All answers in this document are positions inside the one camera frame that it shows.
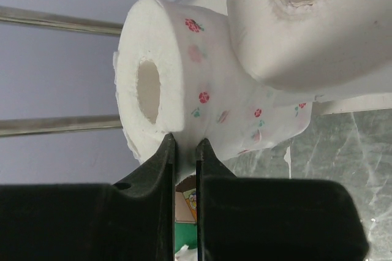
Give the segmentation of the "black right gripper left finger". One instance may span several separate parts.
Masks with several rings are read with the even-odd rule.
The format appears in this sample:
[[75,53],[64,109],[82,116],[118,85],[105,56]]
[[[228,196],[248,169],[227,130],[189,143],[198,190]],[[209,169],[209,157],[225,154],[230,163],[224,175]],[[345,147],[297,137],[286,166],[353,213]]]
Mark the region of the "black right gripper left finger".
[[1,186],[2,260],[173,260],[176,142],[115,184]]

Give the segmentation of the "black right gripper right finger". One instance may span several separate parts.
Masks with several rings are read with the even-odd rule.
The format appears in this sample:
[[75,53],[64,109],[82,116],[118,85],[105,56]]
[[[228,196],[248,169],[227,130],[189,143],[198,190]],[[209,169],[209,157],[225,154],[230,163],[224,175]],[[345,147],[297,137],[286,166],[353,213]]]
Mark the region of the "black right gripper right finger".
[[364,228],[334,181],[235,176],[197,146],[199,260],[364,260]]

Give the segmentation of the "white unwrapped loose-end roll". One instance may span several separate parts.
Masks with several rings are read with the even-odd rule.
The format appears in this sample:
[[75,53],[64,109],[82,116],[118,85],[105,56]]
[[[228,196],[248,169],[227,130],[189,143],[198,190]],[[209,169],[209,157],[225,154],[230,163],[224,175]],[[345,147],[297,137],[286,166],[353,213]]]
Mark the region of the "white unwrapped loose-end roll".
[[391,0],[227,0],[244,70],[287,91],[316,91],[391,66]]

